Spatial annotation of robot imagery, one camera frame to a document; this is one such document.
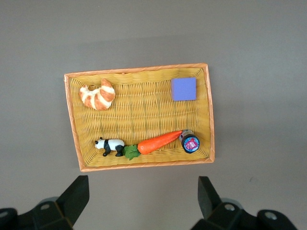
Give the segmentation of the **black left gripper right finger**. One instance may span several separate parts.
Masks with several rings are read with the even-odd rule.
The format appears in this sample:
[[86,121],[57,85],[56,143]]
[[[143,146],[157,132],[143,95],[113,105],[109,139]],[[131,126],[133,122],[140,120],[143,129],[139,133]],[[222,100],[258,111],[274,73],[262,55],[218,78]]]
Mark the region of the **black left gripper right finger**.
[[223,202],[207,176],[198,178],[198,203],[203,215],[193,230],[296,230],[283,213],[262,209],[256,216],[232,202]]

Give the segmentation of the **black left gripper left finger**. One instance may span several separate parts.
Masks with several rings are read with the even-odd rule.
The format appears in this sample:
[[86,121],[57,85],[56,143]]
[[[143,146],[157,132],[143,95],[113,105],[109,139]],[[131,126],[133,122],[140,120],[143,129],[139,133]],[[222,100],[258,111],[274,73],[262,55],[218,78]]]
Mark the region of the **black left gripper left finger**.
[[2,230],[72,230],[88,204],[89,197],[88,176],[78,176],[55,201],[41,202],[21,215],[15,208],[2,208],[0,228]]

